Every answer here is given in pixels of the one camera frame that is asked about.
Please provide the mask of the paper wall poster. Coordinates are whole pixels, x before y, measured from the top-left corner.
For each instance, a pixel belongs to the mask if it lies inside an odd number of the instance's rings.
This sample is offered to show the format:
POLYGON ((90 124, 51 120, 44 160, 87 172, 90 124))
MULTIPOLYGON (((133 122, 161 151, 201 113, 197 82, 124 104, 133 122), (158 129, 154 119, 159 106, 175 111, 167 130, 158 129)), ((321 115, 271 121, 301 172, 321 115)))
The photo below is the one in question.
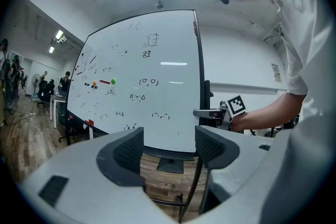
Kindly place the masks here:
POLYGON ((279 72, 279 66, 276 65, 276 64, 274 64, 274 63, 272 63, 271 66, 272 66, 272 70, 273 70, 273 73, 274 73, 275 81, 281 83, 281 76, 280 76, 280 72, 279 72))

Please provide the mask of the person's right forearm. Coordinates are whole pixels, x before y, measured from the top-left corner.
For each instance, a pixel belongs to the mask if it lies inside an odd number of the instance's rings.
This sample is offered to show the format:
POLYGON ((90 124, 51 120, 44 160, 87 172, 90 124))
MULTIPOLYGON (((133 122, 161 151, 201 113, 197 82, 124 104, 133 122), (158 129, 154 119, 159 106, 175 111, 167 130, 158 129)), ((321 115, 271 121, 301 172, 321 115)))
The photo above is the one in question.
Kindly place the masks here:
POLYGON ((306 95, 284 93, 270 105, 233 118, 231 130, 261 130, 283 125, 297 116, 306 95))

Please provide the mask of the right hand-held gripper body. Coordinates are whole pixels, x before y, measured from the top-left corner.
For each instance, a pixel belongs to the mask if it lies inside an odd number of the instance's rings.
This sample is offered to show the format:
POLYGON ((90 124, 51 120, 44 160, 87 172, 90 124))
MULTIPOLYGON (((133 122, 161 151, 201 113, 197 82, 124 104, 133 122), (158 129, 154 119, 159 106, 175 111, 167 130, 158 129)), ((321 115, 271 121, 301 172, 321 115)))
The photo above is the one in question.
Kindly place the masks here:
POLYGON ((231 123, 234 117, 246 112, 246 106, 241 95, 221 101, 219 109, 223 113, 223 120, 219 128, 227 131, 232 129, 231 123))

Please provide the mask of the white rolling whiteboard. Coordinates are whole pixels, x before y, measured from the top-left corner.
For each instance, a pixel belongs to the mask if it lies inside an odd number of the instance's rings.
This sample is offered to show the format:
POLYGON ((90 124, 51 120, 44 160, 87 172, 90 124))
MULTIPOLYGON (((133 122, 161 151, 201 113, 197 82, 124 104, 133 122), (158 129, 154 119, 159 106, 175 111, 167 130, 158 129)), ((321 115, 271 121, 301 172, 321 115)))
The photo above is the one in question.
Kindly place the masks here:
POLYGON ((144 129, 145 153, 181 174, 196 155, 194 110, 208 109, 196 12, 145 13, 90 34, 75 64, 67 110, 94 130, 144 129), (116 83, 105 84, 100 80, 116 83))

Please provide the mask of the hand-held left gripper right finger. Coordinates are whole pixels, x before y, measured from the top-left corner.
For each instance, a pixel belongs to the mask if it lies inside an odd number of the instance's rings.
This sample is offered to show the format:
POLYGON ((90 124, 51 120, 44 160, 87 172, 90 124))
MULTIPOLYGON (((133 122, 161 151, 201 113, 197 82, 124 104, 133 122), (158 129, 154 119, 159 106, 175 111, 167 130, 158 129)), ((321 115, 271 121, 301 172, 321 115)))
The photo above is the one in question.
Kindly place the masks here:
POLYGON ((196 151, 207 168, 200 215, 226 201, 251 178, 273 140, 210 126, 195 127, 196 151))

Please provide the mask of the person in white shirt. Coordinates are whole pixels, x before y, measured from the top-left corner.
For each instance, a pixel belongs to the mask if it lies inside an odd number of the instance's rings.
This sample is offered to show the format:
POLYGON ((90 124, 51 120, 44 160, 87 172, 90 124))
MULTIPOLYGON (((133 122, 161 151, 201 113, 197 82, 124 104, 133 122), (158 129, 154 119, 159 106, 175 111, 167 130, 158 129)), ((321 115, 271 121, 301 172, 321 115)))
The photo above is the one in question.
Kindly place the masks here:
POLYGON ((326 0, 275 0, 287 52, 287 92, 304 95, 300 120, 336 110, 336 18, 326 0))

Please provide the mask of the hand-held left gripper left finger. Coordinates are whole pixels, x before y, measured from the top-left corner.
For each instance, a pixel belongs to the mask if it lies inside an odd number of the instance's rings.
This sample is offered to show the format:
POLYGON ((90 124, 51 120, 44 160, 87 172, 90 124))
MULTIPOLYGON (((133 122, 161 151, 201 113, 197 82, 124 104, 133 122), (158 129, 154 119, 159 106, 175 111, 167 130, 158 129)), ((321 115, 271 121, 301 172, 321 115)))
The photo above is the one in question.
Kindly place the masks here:
POLYGON ((19 186, 46 224, 168 224, 140 176, 143 128, 72 144, 19 186))

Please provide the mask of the white table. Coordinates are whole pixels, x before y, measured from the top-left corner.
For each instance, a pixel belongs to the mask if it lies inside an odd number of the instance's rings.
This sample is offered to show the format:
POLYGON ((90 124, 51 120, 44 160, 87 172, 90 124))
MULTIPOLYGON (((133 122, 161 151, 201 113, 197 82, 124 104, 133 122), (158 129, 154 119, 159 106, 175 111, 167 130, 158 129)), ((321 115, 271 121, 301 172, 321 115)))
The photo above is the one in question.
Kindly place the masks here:
POLYGON ((56 123, 56 106, 57 103, 65 103, 66 98, 58 95, 51 95, 50 96, 50 105, 49 105, 49 113, 50 113, 50 120, 53 121, 54 128, 57 128, 56 123))

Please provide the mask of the black office chair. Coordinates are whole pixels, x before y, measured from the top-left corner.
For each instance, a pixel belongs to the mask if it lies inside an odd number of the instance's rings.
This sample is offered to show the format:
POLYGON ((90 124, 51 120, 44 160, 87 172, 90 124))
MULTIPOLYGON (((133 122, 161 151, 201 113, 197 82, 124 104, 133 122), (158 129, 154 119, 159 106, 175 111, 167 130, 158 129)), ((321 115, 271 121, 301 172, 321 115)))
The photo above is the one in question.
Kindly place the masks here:
POLYGON ((47 102, 50 101, 50 96, 54 94, 54 88, 54 79, 51 79, 49 82, 42 80, 39 84, 39 91, 37 93, 37 97, 39 98, 37 105, 41 104, 46 106, 47 102))

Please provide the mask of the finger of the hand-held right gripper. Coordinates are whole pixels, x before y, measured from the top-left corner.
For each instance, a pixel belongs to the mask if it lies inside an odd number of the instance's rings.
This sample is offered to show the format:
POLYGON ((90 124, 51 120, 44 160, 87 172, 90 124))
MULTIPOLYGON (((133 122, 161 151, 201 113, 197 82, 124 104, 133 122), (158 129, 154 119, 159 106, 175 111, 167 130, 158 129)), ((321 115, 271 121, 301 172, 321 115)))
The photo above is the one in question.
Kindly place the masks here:
POLYGON ((226 111, 226 109, 194 110, 193 114, 199 118, 223 119, 225 117, 226 111))

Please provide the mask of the standing fan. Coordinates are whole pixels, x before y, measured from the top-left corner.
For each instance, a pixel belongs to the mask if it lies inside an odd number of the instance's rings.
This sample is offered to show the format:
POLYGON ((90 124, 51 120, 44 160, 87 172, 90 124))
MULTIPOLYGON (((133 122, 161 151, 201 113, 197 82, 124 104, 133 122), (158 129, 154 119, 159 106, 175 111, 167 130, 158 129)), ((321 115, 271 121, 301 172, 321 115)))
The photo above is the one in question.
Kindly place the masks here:
POLYGON ((39 74, 35 74, 32 77, 32 86, 33 86, 33 94, 31 95, 31 99, 35 101, 37 99, 37 93, 39 91, 39 84, 41 81, 41 76, 39 74))

